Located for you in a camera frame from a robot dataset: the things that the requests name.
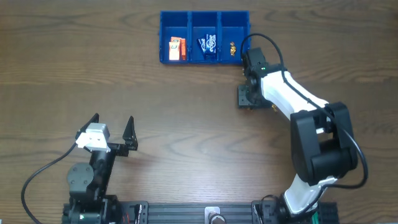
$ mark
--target wooden table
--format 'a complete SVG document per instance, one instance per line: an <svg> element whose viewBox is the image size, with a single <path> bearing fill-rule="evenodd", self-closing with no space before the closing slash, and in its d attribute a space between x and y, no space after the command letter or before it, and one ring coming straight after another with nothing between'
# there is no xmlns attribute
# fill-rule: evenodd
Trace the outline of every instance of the wooden table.
<svg viewBox="0 0 398 224"><path fill-rule="evenodd" d="M310 92L348 105L369 162L359 190L328 190L342 223L398 222L397 1L1 1L0 219L32 223L21 188L62 155L95 112L122 142L133 115L139 150L117 158L109 194L149 202L251 202L295 175L288 120L238 110L241 67L159 63L159 11L250 10ZM255 38L268 61L272 46ZM66 174L86 151L37 176L32 213L59 223ZM360 166L340 183L355 183Z"/></svg>

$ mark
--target blue divided container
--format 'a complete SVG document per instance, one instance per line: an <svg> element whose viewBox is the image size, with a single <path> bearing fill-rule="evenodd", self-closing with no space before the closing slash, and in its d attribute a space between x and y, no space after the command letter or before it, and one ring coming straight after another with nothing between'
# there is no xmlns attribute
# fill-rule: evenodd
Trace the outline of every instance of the blue divided container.
<svg viewBox="0 0 398 224"><path fill-rule="evenodd" d="M249 11L161 11L159 31L159 60L162 63L223 63L241 64L241 42L250 33ZM206 34L216 34L217 56L203 56L197 39ZM186 39L187 59L170 61L171 37ZM250 39L244 51L250 49ZM230 54L230 42L236 46L235 56Z"/></svg>

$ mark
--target blue bin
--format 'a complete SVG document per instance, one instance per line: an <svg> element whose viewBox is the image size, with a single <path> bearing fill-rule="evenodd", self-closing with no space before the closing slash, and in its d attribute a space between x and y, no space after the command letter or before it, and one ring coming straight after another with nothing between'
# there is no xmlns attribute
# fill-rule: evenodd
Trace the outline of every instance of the blue bin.
<svg viewBox="0 0 398 224"><path fill-rule="evenodd" d="M241 42L250 33L249 11L161 11L159 31L159 60L162 63L223 63L241 62ZM216 34L217 56L204 58L197 39L205 34ZM171 37L186 39L187 59L170 61ZM250 49L250 39L244 51ZM230 42L236 46L235 56L230 54Z"/></svg>

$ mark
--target blue snack wrapper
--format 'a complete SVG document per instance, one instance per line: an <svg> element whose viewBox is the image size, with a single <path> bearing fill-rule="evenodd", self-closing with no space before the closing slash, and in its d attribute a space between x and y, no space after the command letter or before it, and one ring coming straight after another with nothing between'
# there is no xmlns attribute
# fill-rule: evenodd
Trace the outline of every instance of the blue snack wrapper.
<svg viewBox="0 0 398 224"><path fill-rule="evenodd" d="M200 37L197 39L199 48L201 49L202 53L205 54L206 52L206 36Z"/></svg>
<svg viewBox="0 0 398 224"><path fill-rule="evenodd" d="M206 50L205 56L215 56L216 55L216 35L206 34Z"/></svg>

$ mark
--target orange box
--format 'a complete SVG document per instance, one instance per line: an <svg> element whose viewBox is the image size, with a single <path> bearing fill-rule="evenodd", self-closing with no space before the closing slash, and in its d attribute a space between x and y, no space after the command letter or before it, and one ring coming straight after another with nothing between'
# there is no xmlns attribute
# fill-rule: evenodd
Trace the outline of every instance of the orange box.
<svg viewBox="0 0 398 224"><path fill-rule="evenodd" d="M187 59L187 44L184 38L181 38L181 58L182 60Z"/></svg>
<svg viewBox="0 0 398 224"><path fill-rule="evenodd" d="M180 42L180 43L181 43L181 38L179 38L179 37L172 37L171 42Z"/></svg>
<svg viewBox="0 0 398 224"><path fill-rule="evenodd" d="M169 42L169 60L180 60L180 42Z"/></svg>

